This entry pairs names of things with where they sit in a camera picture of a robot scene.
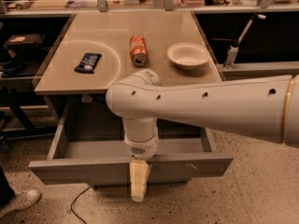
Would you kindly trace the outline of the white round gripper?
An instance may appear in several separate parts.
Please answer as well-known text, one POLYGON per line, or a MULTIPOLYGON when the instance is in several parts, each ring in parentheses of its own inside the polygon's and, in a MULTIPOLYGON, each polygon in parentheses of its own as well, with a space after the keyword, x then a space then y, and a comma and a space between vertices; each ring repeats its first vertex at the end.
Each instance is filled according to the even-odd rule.
POLYGON ((122 119, 122 124, 127 151, 138 159, 130 162, 131 197, 142 202, 150 175, 150 166, 144 160, 152 158, 158 148, 157 119, 122 119))

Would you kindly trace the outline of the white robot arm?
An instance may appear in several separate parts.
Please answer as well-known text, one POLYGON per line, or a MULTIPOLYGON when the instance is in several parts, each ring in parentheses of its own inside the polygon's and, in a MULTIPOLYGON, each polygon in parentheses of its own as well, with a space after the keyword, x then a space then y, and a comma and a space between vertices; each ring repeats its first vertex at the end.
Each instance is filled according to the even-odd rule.
POLYGON ((299 78, 290 75, 165 87, 155 72, 143 69, 111 85, 106 102, 122 118, 124 142, 134 157, 135 202, 147 189, 158 119, 299 148, 299 78))

